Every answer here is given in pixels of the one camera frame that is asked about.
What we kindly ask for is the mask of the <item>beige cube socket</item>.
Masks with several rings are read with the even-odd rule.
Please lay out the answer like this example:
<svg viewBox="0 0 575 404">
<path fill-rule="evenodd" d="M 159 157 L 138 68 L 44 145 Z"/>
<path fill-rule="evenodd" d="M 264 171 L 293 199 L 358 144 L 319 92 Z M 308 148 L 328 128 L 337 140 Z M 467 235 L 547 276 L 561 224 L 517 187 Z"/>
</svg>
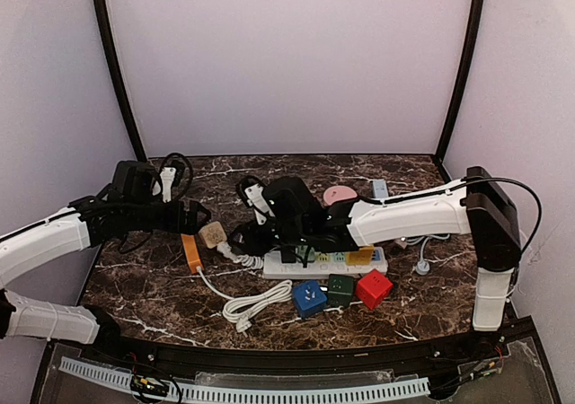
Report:
<svg viewBox="0 0 575 404">
<path fill-rule="evenodd" d="M 227 242 L 226 231 L 218 221 L 205 224 L 199 230 L 199 237 L 208 249 L 214 249 L 218 244 Z"/>
</svg>

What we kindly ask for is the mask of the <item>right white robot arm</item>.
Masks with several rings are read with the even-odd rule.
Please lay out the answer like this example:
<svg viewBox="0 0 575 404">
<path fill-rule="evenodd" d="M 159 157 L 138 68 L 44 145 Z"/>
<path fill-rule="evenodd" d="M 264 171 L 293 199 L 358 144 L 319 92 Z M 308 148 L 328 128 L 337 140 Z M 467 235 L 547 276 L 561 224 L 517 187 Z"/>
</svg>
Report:
<svg viewBox="0 0 575 404">
<path fill-rule="evenodd" d="M 402 237 L 469 234 L 478 267 L 472 326 L 494 332 L 531 243 L 521 239 L 517 208 L 501 188 L 509 182 L 474 166 L 462 179 L 432 189 L 388 198 L 355 196 L 324 207 L 296 176 L 265 184 L 248 175 L 235 190 L 255 217 L 234 229 L 240 239 L 235 247 L 253 256 L 298 246 L 332 253 Z"/>
</svg>

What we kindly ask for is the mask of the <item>dark green cube socket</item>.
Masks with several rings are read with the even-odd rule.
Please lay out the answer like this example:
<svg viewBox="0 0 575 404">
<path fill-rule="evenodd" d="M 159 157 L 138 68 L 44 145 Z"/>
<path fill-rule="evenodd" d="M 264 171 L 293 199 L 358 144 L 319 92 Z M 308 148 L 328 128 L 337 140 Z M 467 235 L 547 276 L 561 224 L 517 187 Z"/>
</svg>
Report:
<svg viewBox="0 0 575 404">
<path fill-rule="evenodd" d="M 330 274 L 327 284 L 327 304 L 330 307 L 349 307 L 355 289 L 355 279 L 350 276 Z"/>
</svg>

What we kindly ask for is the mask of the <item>blue cube socket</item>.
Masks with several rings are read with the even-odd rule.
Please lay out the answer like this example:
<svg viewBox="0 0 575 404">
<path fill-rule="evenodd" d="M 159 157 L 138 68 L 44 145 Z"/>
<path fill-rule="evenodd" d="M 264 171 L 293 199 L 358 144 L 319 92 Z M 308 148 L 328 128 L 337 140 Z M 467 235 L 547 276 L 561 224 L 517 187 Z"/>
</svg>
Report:
<svg viewBox="0 0 575 404">
<path fill-rule="evenodd" d="M 325 309 L 327 296 L 317 281 L 310 280 L 292 289 L 292 302 L 299 317 L 307 319 Z"/>
</svg>

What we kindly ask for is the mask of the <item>yellow cube socket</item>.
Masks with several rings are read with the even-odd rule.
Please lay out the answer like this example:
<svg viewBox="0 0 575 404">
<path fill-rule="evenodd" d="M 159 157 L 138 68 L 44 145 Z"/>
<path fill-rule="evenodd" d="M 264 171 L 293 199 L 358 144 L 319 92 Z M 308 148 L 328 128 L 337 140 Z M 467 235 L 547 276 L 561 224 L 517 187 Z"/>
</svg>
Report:
<svg viewBox="0 0 575 404">
<path fill-rule="evenodd" d="M 371 263 L 375 247 L 361 247 L 347 253 L 346 264 L 349 266 L 367 266 Z"/>
</svg>

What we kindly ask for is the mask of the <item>red cube socket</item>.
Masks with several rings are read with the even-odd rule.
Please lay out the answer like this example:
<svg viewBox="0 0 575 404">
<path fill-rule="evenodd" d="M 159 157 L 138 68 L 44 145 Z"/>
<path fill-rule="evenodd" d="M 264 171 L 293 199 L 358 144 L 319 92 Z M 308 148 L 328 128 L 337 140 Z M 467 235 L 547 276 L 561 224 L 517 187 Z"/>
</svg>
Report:
<svg viewBox="0 0 575 404">
<path fill-rule="evenodd" d="M 369 310 L 374 310 L 393 290 L 393 283 L 379 270 L 373 269 L 356 284 L 356 297 Z"/>
</svg>

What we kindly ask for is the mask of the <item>white power strip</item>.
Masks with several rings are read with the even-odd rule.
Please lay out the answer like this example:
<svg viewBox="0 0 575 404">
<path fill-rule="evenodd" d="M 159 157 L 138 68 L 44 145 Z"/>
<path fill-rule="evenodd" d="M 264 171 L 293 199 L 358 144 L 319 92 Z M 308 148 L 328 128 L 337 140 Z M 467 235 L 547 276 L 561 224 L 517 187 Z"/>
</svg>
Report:
<svg viewBox="0 0 575 404">
<path fill-rule="evenodd" d="M 372 261 L 367 266 L 349 266 L 346 264 L 347 252 L 328 253 L 331 257 L 330 262 L 307 261 L 303 265 L 302 259 L 306 254 L 306 246 L 297 247 L 297 263 L 283 264 L 281 262 L 280 249 L 267 253 L 264 256 L 262 276 L 272 280 L 310 280 L 310 279 L 327 279 L 330 274 L 338 274 L 359 278 L 373 269 L 379 270 L 384 275 L 387 274 L 388 262 L 385 258 L 384 251 L 381 247 L 375 247 Z"/>
</svg>

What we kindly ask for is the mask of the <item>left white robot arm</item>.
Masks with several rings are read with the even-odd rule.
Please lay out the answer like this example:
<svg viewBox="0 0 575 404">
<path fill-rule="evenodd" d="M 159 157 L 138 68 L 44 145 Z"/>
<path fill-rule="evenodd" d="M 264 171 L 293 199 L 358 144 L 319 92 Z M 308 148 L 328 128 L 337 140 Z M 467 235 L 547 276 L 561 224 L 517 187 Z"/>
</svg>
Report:
<svg viewBox="0 0 575 404">
<path fill-rule="evenodd" d="M 33 337 L 91 345 L 118 328 L 96 307 L 69 306 L 21 296 L 17 278 L 51 261 L 131 232 L 195 235 L 211 213 L 199 202 L 148 204 L 77 199 L 43 220 L 1 237 L 1 338 Z"/>
</svg>

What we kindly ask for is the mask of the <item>orange power strip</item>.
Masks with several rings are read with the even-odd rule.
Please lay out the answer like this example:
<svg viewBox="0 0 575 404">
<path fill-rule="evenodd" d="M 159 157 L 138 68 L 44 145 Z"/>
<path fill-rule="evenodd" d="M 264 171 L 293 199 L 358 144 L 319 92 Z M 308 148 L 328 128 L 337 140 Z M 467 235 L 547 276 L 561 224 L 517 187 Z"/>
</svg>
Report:
<svg viewBox="0 0 575 404">
<path fill-rule="evenodd" d="M 198 274 L 203 269 L 203 265 L 195 237 L 193 235 L 182 234 L 181 242 L 190 272 L 192 274 Z"/>
</svg>

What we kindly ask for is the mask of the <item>mint green cube adapter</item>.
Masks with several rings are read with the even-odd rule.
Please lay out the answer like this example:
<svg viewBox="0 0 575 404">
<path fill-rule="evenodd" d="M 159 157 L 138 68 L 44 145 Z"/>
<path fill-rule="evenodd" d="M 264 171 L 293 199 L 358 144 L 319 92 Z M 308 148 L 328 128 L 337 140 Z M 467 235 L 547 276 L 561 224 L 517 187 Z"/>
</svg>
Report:
<svg viewBox="0 0 575 404">
<path fill-rule="evenodd" d="M 317 251 L 315 249 L 311 249 L 310 254 L 307 257 L 307 260 L 310 263 L 314 263 L 314 262 L 330 262 L 331 261 L 331 257 L 329 254 L 326 253 L 322 253 L 320 251 Z"/>
</svg>

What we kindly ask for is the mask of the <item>black charger plug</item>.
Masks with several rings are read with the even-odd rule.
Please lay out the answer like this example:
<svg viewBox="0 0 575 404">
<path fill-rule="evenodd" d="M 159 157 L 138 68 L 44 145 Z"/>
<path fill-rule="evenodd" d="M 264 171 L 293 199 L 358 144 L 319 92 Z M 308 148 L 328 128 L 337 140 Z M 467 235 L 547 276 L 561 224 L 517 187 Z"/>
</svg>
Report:
<svg viewBox="0 0 575 404">
<path fill-rule="evenodd" d="M 282 247 L 280 249 L 281 262 L 283 264 L 297 263 L 296 249 L 293 247 Z"/>
</svg>

